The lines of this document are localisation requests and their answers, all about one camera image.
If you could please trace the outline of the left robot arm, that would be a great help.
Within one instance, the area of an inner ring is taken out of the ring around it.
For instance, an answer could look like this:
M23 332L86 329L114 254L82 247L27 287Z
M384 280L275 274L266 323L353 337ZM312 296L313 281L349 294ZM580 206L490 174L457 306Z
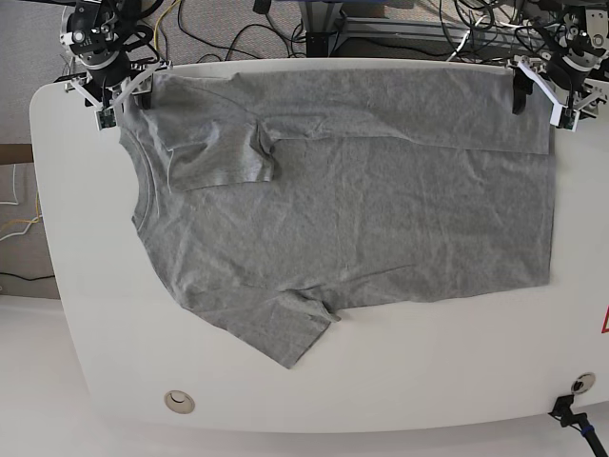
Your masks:
M606 1L537 1L539 10L553 18L531 19L515 27L521 40L525 30L536 33L541 44L521 42L526 55L514 56L512 112L521 114L533 88L552 104L551 124L574 130L581 119L596 118L608 95L588 81L608 79L608 3Z

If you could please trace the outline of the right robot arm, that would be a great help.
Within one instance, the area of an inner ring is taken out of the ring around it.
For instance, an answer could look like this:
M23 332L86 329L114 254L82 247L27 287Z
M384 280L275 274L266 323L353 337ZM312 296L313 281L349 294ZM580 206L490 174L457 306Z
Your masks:
M153 72L163 66L145 20L161 1L72 1L66 6L60 43L84 69L69 88L103 114L132 97L149 109Z

